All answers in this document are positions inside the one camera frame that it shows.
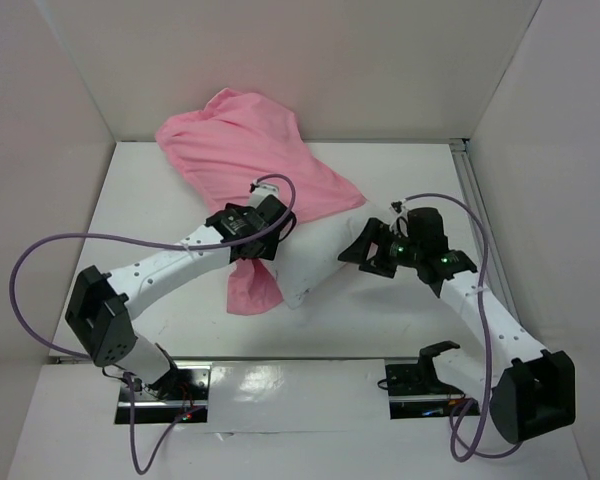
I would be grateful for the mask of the white pillow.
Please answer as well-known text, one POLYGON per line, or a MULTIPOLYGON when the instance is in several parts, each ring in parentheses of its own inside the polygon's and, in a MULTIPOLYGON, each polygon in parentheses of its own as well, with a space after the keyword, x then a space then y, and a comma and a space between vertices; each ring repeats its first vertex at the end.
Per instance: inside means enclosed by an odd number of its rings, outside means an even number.
POLYGON ((305 297, 343 265, 338 256, 362 233, 372 217, 383 218, 377 205, 364 205, 297 226, 263 264, 281 292, 284 303, 298 308, 305 297))

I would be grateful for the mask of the pink satin pillowcase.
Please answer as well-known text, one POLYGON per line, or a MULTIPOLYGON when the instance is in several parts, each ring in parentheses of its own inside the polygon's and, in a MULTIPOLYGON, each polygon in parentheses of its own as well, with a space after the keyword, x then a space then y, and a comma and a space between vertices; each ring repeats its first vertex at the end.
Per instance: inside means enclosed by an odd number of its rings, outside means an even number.
MULTIPOLYGON (((280 198, 294 200, 297 226, 369 202, 313 156, 291 110, 257 93, 224 89, 203 109, 170 117, 155 139, 212 213, 245 204, 249 182, 271 173, 287 176, 296 188, 290 195, 282 186, 280 198)), ((263 261, 238 261, 228 280, 229 313, 256 315, 284 303, 263 261)))

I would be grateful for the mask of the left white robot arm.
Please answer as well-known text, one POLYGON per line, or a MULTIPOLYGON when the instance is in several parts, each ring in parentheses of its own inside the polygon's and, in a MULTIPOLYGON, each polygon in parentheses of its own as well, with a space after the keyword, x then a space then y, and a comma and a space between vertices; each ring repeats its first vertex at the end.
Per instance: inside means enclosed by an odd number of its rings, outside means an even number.
POLYGON ((172 357, 132 326, 147 308, 186 283, 238 260, 274 259, 297 223, 274 196, 258 206, 229 204, 171 249, 133 265, 82 270, 65 320, 94 365, 117 366, 156 399, 169 397, 184 375, 172 357))

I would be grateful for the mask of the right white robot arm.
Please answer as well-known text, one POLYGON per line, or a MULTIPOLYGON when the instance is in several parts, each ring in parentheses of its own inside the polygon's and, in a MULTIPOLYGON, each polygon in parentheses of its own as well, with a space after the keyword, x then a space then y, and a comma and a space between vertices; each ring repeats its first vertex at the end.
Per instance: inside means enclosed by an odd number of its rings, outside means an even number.
POLYGON ((437 209, 416 208, 393 225, 369 219, 338 259, 387 278, 400 267, 414 269, 484 350, 481 355, 469 354, 451 340, 423 347, 415 376, 388 379, 389 389, 415 384, 439 395, 462 392, 491 416, 510 444, 575 422, 573 361, 536 340, 481 283, 475 263, 449 247, 437 209))

